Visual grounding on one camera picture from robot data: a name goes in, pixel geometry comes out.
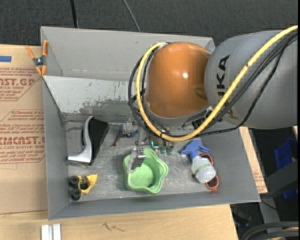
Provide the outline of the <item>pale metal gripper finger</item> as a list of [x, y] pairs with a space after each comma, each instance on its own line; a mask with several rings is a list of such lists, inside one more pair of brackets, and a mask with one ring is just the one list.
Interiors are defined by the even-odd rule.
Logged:
[[137, 150], [132, 150], [131, 154], [128, 156], [127, 165], [126, 165], [126, 172], [128, 174], [133, 173], [136, 170], [135, 161], [138, 158]]
[[143, 148], [137, 148], [132, 157], [132, 169], [135, 170], [142, 166], [144, 160], [146, 158], [146, 154], [144, 153]]

